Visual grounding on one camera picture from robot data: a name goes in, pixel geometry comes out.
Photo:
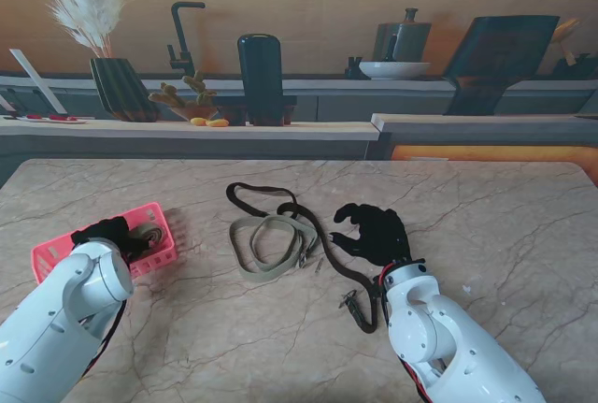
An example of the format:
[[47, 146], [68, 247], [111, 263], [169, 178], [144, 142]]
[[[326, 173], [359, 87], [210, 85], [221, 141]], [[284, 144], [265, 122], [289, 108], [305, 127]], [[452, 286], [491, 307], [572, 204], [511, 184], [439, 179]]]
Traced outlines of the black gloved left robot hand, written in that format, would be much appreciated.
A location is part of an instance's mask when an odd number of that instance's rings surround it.
[[92, 239], [107, 239], [118, 247], [127, 264], [139, 260], [142, 254], [150, 249], [150, 243], [147, 240], [130, 235], [129, 225], [122, 216], [91, 224], [73, 232], [70, 237], [75, 247], [90, 242]]

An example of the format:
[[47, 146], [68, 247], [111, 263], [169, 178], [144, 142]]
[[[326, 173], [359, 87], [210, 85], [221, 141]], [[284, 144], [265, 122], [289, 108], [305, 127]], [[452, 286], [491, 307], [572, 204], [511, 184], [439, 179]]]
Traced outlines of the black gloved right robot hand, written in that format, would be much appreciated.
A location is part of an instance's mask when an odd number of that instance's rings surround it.
[[363, 258], [375, 266], [412, 260], [405, 226], [393, 209], [349, 203], [335, 213], [334, 222], [346, 219], [358, 227], [359, 237], [332, 232], [330, 238], [352, 257]]

